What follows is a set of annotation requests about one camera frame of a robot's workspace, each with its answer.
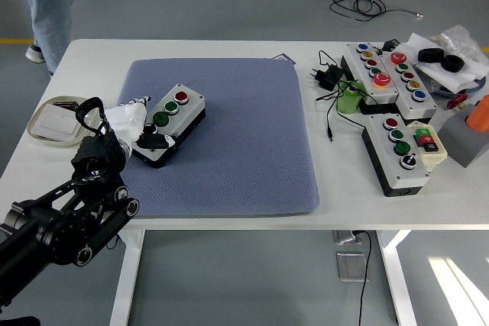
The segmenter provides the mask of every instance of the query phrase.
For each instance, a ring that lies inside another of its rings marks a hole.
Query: shoe
[[[44,59],[43,51],[39,46],[31,44],[28,47],[27,52],[25,53],[25,57],[27,57],[33,63],[46,63]]]

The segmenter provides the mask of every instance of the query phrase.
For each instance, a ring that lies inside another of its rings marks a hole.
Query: control box
[[[379,58],[399,92],[396,106],[404,121],[428,122],[438,106],[407,57],[393,52]]]
[[[162,167],[205,116],[204,96],[177,84],[147,113],[134,155],[154,168]]]
[[[361,137],[384,195],[415,195],[428,182],[428,170],[400,115],[369,115]]]
[[[342,68],[350,80],[361,80],[368,95],[360,104],[364,115],[399,112],[404,121],[429,122],[438,106],[407,56],[377,55],[370,44],[348,44]]]
[[[352,78],[362,81],[368,94],[364,97],[364,104],[361,105],[362,113],[377,113],[374,110],[379,110],[379,105],[394,106],[398,95],[397,89],[390,81],[374,47],[370,44],[348,44],[347,48],[348,52],[344,55],[342,67],[345,69],[345,64],[348,64]]]

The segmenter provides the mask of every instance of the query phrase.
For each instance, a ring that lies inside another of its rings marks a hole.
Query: white plate
[[[84,127],[81,127],[78,130],[78,133],[76,134],[75,138],[72,140],[68,141],[55,141],[51,139],[47,139],[45,137],[40,137],[36,134],[32,133],[32,128],[35,126],[37,119],[40,117],[40,114],[42,113],[44,106],[45,105],[52,105],[55,102],[71,102],[75,101],[78,102],[79,105],[81,105],[84,101],[86,101],[87,98],[83,97],[73,97],[71,95],[61,95],[58,97],[54,97],[52,99],[49,99],[45,101],[38,109],[37,111],[32,115],[32,118],[30,119],[28,123],[28,134],[34,138],[35,140],[39,140],[42,143],[49,144],[49,145],[57,145],[59,147],[68,147],[70,145],[75,145],[78,144],[82,139],[87,136],[90,131],[86,130]],[[90,113],[85,118],[85,122],[90,126],[97,128],[100,124],[100,117],[97,114],[97,110],[92,110]]]

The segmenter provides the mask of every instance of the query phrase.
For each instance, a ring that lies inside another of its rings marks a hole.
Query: black tape roll
[[[441,63],[445,52],[440,48],[422,49],[418,52],[418,61],[421,63]]]
[[[465,65],[464,60],[456,55],[447,55],[442,60],[442,68],[447,72],[456,73]]]

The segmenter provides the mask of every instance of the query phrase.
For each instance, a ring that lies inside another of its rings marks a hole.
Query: charger
[[[338,84],[340,78],[343,76],[343,69],[336,65],[328,65],[328,69],[323,72],[322,70],[313,69],[316,74],[312,74],[315,80],[319,82],[321,88],[332,91]]]

